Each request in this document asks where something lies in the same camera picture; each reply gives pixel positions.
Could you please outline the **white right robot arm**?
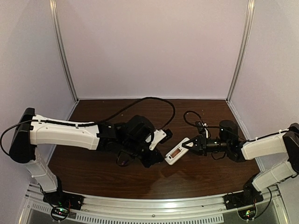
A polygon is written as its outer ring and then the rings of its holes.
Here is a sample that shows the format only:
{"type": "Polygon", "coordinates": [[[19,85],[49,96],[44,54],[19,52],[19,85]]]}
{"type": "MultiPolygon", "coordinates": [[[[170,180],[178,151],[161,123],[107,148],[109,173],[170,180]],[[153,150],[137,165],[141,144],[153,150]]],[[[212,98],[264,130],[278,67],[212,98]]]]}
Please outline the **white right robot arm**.
{"type": "Polygon", "coordinates": [[[209,126],[196,122],[198,136],[184,141],[182,147],[196,155],[223,152],[234,162],[245,162],[257,157],[285,154],[285,158],[270,169],[257,174],[250,183],[257,192],[279,183],[299,173],[299,125],[291,124],[285,130],[279,130],[252,140],[241,140],[238,125],[231,120],[222,120],[216,129],[219,136],[211,139],[208,136],[209,126]]]}

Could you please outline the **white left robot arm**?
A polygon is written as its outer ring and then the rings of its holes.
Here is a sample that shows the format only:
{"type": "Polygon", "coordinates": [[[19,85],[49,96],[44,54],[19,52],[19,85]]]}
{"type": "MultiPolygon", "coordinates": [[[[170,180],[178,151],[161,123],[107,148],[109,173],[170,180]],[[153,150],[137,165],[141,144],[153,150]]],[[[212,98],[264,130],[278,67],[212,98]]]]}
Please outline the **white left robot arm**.
{"type": "Polygon", "coordinates": [[[62,190],[59,178],[48,168],[37,151],[41,144],[85,148],[91,151],[125,153],[129,159],[139,159],[146,168],[164,160],[157,144],[166,133],[156,129],[144,116],[135,115],[126,123],[70,122],[52,120],[27,108],[13,127],[14,136],[9,156],[24,164],[45,193],[62,190]]]}

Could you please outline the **white remote control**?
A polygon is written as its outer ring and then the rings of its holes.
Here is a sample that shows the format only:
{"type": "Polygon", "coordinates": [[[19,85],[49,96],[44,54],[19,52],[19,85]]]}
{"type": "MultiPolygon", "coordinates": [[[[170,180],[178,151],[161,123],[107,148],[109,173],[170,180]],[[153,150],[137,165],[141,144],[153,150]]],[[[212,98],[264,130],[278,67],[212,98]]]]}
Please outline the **white remote control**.
{"type": "Polygon", "coordinates": [[[169,151],[166,155],[164,160],[169,164],[175,164],[182,156],[184,156],[189,150],[188,148],[182,147],[181,140],[171,151],[169,151]]]}

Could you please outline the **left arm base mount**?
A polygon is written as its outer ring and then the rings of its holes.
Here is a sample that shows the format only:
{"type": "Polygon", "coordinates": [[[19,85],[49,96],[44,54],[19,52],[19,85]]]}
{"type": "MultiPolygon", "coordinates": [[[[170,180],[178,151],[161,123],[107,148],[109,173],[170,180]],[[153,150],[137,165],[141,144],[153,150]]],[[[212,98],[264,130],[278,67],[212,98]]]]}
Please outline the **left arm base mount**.
{"type": "Polygon", "coordinates": [[[84,197],[67,192],[43,193],[43,201],[51,206],[50,216],[56,222],[64,221],[71,210],[81,210],[84,197]]]}

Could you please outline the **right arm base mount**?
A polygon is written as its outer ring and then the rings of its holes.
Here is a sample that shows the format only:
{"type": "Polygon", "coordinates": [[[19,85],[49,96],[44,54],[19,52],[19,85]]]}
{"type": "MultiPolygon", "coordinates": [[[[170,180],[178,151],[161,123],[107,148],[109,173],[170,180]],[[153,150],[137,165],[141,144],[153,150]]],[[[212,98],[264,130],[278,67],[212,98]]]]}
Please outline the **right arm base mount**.
{"type": "Polygon", "coordinates": [[[245,221],[252,221],[256,218],[256,204],[263,201],[262,193],[257,191],[252,184],[254,177],[244,184],[242,191],[238,193],[229,192],[222,197],[227,210],[241,208],[237,213],[245,221]]]}

